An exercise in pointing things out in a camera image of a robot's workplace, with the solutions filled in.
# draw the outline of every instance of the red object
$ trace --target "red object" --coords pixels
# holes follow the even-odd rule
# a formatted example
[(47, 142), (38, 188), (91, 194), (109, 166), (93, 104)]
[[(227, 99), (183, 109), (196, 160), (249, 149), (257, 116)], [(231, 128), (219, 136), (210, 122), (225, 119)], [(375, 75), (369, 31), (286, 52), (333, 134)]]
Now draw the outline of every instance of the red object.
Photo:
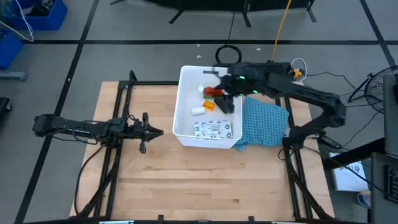
[(208, 96), (213, 96), (214, 97), (214, 96), (221, 96), (223, 94), (223, 91), (222, 90), (216, 90), (215, 88), (208, 86), (208, 87), (205, 88), (205, 90), (203, 90), (203, 93), (208, 95)]

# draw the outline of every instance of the blue cloth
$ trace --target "blue cloth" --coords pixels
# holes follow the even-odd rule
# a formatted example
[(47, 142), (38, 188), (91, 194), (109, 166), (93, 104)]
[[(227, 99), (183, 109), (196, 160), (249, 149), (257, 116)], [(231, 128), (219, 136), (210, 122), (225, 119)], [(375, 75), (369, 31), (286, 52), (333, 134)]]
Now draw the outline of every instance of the blue cloth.
[(248, 144), (280, 145), (288, 117), (289, 112), (281, 106), (246, 97), (243, 104), (243, 135), (234, 147), (242, 151)]

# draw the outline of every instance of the orange object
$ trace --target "orange object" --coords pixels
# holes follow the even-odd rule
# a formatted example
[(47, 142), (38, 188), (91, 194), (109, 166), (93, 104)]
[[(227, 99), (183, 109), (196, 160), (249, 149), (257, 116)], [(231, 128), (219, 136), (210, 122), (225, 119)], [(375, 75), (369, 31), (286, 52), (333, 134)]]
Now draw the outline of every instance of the orange object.
[(205, 88), (205, 90), (203, 90), (203, 93), (214, 97), (214, 96), (221, 96), (223, 94), (223, 91), (216, 90), (215, 88), (208, 86)]
[(210, 101), (208, 101), (208, 100), (204, 100), (203, 101), (203, 107), (204, 108), (207, 108), (207, 109), (209, 109), (209, 110), (214, 110), (214, 107), (216, 106), (216, 104), (215, 103), (212, 103), (212, 102), (210, 102)]

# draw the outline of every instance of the black cable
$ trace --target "black cable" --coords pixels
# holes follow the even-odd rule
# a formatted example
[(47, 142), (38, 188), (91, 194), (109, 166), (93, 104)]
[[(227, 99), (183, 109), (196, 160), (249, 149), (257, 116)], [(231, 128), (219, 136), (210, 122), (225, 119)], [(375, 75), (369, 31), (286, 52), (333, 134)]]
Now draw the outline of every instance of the black cable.
[[(331, 153), (334, 153), (334, 154), (336, 154), (336, 152), (332, 152), (331, 150), (329, 150), (329, 149), (327, 149), (326, 147), (322, 147), (322, 149), (324, 149), (324, 150), (326, 150), (326, 151), (328, 151), (328, 152), (331, 152)], [(365, 165), (365, 164), (363, 164), (362, 162), (361, 162), (361, 164), (362, 164), (362, 166), (366, 166), (366, 167), (368, 167), (368, 168), (372, 168), (372, 167), (370, 167), (370, 166), (368, 166), (368, 165)]]
[(337, 74), (331, 73), (329, 71), (325, 71), (322, 73), (317, 73), (317, 74), (312, 74), (312, 75), (307, 74), (307, 76), (315, 77), (315, 76), (324, 75), (324, 74), (333, 75), (335, 77), (343, 77), (349, 83), (349, 85), (351, 85), (354, 89), (356, 89), (356, 87), (350, 81), (348, 81), (348, 79), (345, 77), (345, 75), (337, 75)]
[[(232, 15), (232, 22), (231, 22), (231, 27), (229, 28), (228, 40), (230, 40), (230, 38), (231, 38), (231, 33), (232, 33), (232, 27), (234, 25), (234, 20), (235, 20), (235, 12), (233, 12), (233, 15)], [(241, 49), (239, 49), (238, 47), (235, 47), (233, 45), (224, 44), (224, 46), (219, 47), (217, 49), (217, 51), (216, 51), (216, 55), (215, 56), (216, 56), (216, 62), (218, 64), (222, 63), (220, 58), (219, 58), (219, 54), (220, 54), (221, 50), (223, 50), (225, 48), (232, 49), (232, 50), (236, 51), (236, 53), (238, 53), (238, 61), (236, 61), (235, 63), (242, 62), (242, 51), (241, 51)]]
[[(312, 151), (318, 153), (320, 156), (322, 156), (321, 153), (318, 152), (317, 150), (311, 149), (311, 148), (309, 148), (309, 147), (307, 147), (307, 146), (304, 146), (304, 147), (305, 147), (306, 149), (312, 150)], [(351, 171), (353, 174), (355, 174), (357, 177), (359, 177), (361, 180), (365, 181), (365, 182), (368, 183), (369, 185), (372, 185), (374, 188), (378, 189), (380, 192), (384, 193), (385, 195), (389, 195), (387, 192), (383, 191), (380, 187), (374, 185), (374, 184), (371, 183), (370, 181), (368, 181), (368, 180), (366, 180), (365, 178), (361, 177), (359, 174), (357, 174), (357, 173), (356, 173), (355, 171), (353, 171), (351, 168), (349, 168), (349, 167), (347, 167), (347, 166), (344, 166), (343, 164), (341, 164), (341, 163), (335, 161), (335, 160), (332, 159), (332, 158), (330, 158), (330, 160), (331, 160), (332, 162), (334, 162), (335, 164), (337, 164), (337, 165), (339, 165), (339, 166), (341, 166), (341, 167), (344, 167), (344, 168), (348, 169), (348, 170)]]
[(343, 148), (346, 147), (346, 145), (349, 144), (351, 141), (353, 141), (353, 139), (355, 138), (355, 136), (356, 136), (357, 134), (359, 134), (361, 131), (363, 131), (363, 130), (366, 128), (366, 126), (369, 125), (369, 124), (372, 122), (372, 120), (376, 117), (376, 115), (378, 115), (379, 113), (380, 113), (380, 111), (376, 112), (376, 113), (373, 115), (373, 117), (369, 120), (369, 122), (366, 123), (366, 124), (363, 126), (363, 128), (361, 128), (357, 133), (355, 133), (355, 134), (353, 135), (353, 137), (343, 146)]
[(353, 105), (353, 106), (346, 106), (346, 107), (347, 107), (347, 108), (350, 108), (350, 107), (358, 107), (358, 106), (371, 106), (371, 105), (375, 105), (375, 104), (378, 104), (378, 103), (382, 103), (382, 102), (368, 103), (368, 104), (366, 104), (366, 105)]
[[(283, 159), (283, 158), (281, 158), (281, 156), (280, 156), (280, 153), (281, 153), (283, 150), (284, 150), (284, 149), (279, 150), (279, 152), (278, 152), (278, 159), (280, 159), (280, 160), (282, 160), (282, 161), (285, 161), (286, 159)], [(289, 154), (289, 157), (292, 157), (293, 153), (294, 153), (294, 150), (292, 150), (292, 152)]]
[(61, 141), (77, 141), (76, 139), (63, 139), (63, 138), (58, 138), (58, 137), (55, 137), (55, 136), (52, 136), (52, 137), (55, 138), (55, 139), (61, 140)]
[(100, 150), (101, 150), (102, 148), (103, 148), (103, 147), (101, 146), (97, 151), (95, 151), (95, 152), (85, 161), (85, 163), (84, 163), (84, 164), (82, 165), (82, 167), (80, 168), (79, 174), (78, 174), (78, 176), (77, 176), (76, 187), (75, 187), (75, 199), (74, 199), (74, 201), (73, 201), (73, 208), (75, 209), (76, 215), (79, 214), (79, 211), (78, 211), (78, 209), (77, 209), (77, 194), (78, 194), (78, 191), (79, 191), (79, 183), (80, 183), (81, 173), (83, 172), (83, 169), (86, 167), (88, 161), (90, 161), (92, 158), (94, 158), (95, 155), (97, 155), (97, 154), (100, 152)]
[(81, 128), (82, 128), (82, 129), (84, 128), (85, 130), (87, 130), (87, 132), (91, 135), (91, 138), (94, 139), (95, 142), (89, 142), (88, 140), (87, 140), (87, 141), (84, 141), (84, 140), (79, 139), (79, 138), (76, 136), (76, 134), (75, 134), (75, 129), (73, 128), (73, 130), (72, 130), (72, 136), (76, 139), (76, 141), (81, 142), (81, 143), (85, 143), (85, 144), (91, 144), (91, 145), (96, 145), (96, 144), (98, 144), (98, 138), (93, 134), (92, 131), (90, 131), (88, 128), (86, 128), (86, 127), (84, 127), (84, 126), (82, 126)]

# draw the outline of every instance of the white paper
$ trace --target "white paper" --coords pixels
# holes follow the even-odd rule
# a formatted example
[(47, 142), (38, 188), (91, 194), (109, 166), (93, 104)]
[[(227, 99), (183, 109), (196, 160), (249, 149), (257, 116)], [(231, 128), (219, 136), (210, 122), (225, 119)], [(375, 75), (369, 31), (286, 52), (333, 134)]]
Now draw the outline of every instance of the white paper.
[[(338, 153), (330, 153), (330, 157), (337, 155)], [(366, 179), (361, 162), (354, 162), (347, 165), (347, 167)], [(362, 192), (369, 190), (368, 184), (364, 180), (360, 179), (345, 167), (334, 169), (331, 173), (333, 174), (336, 190), (350, 192)]]

